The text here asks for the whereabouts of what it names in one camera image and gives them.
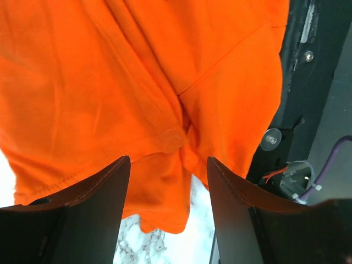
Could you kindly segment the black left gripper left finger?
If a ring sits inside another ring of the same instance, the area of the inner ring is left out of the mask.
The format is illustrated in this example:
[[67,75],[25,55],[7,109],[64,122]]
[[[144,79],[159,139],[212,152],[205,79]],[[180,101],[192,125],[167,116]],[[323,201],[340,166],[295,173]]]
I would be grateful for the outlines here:
[[29,205],[1,209],[1,263],[112,263],[130,158]]

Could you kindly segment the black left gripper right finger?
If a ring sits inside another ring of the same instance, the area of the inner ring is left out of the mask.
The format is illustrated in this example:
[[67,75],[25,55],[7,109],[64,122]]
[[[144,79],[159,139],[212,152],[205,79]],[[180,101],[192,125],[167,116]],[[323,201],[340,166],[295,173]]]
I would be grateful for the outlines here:
[[207,177],[221,263],[351,263],[351,200],[301,205],[213,157]]

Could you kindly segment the orange t shirt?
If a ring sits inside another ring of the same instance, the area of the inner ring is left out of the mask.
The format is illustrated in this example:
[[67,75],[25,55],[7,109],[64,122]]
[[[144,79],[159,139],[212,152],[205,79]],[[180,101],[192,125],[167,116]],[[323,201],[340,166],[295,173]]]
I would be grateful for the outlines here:
[[28,205],[129,156],[123,217],[185,229],[212,156],[247,176],[288,1],[1,1],[1,150]]

